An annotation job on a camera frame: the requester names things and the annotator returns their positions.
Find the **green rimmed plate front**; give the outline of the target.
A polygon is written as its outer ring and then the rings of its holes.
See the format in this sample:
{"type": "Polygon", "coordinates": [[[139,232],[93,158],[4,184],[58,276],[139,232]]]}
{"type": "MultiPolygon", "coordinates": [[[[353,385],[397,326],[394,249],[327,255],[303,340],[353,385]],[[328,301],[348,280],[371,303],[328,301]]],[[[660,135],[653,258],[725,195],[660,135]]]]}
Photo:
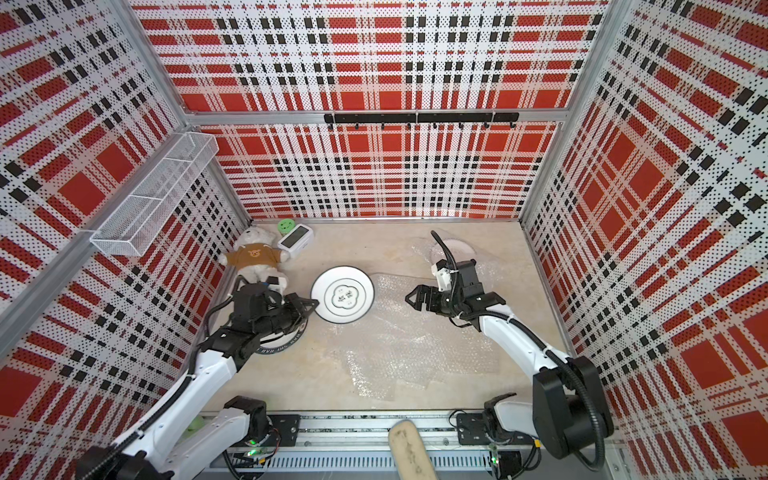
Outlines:
{"type": "Polygon", "coordinates": [[[256,353],[259,355],[274,355],[285,351],[301,339],[307,325],[308,321],[304,320],[289,333],[273,333],[262,338],[256,353]]]}

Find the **bubble wrap sheet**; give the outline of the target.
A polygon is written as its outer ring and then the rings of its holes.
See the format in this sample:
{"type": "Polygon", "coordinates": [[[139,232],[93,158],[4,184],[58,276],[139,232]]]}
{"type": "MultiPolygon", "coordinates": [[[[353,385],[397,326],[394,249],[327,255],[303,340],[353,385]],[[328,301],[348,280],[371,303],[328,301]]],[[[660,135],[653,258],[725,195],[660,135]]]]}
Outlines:
{"type": "Polygon", "coordinates": [[[334,353],[361,397],[390,401],[399,383],[425,389],[450,374],[499,372],[495,344],[471,328],[405,302],[421,278],[376,273],[375,299],[359,320],[334,329],[334,353]]]}

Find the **white embossed plate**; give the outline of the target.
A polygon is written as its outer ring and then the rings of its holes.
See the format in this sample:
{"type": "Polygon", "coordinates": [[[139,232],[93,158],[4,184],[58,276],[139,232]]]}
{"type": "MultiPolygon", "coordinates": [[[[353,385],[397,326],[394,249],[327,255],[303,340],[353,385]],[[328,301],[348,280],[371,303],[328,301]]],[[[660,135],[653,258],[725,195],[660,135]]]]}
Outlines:
{"type": "Polygon", "coordinates": [[[372,308],[375,287],[371,277],[353,266],[337,266],[314,281],[311,299],[318,302],[314,312],[324,321],[344,325],[362,319],[372,308]]]}

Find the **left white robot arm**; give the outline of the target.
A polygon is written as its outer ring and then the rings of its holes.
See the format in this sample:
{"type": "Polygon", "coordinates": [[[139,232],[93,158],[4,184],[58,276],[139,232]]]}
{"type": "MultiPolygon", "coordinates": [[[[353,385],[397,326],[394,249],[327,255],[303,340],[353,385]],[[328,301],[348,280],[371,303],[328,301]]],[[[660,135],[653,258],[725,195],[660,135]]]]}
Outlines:
{"type": "Polygon", "coordinates": [[[107,447],[77,461],[78,479],[192,479],[231,446],[280,440],[264,401],[236,396],[193,436],[182,436],[208,401],[263,343],[302,330],[319,301],[281,295],[264,282],[237,278],[228,320],[191,354],[186,373],[134,425],[107,447]]]}

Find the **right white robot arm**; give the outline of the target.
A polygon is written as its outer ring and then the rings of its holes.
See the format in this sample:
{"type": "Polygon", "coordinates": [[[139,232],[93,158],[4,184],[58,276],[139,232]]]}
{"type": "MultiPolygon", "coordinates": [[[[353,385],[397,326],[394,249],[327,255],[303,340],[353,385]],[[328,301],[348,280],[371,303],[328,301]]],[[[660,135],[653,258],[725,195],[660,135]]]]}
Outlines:
{"type": "Polygon", "coordinates": [[[495,292],[485,291],[476,263],[455,266],[440,260],[432,267],[436,285],[418,285],[405,301],[459,328],[473,328],[498,345],[529,376],[532,400],[497,396],[484,404],[488,439],[505,443],[514,433],[535,438],[557,459],[574,456],[597,472],[606,461],[606,441],[614,424],[597,367],[540,338],[495,292]]]}

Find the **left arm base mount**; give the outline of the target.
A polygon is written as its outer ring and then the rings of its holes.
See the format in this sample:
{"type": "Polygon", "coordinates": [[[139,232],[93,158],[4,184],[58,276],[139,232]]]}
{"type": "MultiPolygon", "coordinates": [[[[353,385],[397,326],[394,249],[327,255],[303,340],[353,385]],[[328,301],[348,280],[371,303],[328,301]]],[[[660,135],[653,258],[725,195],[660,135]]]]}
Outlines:
{"type": "Polygon", "coordinates": [[[281,448],[296,445],[298,414],[275,414],[265,401],[244,396],[229,400],[222,412],[245,415],[244,436],[222,454],[227,469],[237,478],[256,478],[255,473],[244,470],[269,467],[281,448]]]}

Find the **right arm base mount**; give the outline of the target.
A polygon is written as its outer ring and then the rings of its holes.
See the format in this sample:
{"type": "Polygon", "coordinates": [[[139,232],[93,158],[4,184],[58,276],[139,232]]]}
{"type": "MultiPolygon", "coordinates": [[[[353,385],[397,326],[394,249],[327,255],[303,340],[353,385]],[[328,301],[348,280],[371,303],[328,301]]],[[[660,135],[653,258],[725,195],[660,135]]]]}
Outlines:
{"type": "Polygon", "coordinates": [[[455,430],[463,446],[489,448],[489,475],[493,479],[519,479],[534,471],[542,460],[540,441],[527,433],[506,430],[495,407],[515,397],[515,393],[496,396],[484,403],[478,412],[455,409],[448,415],[448,423],[455,430]]]}

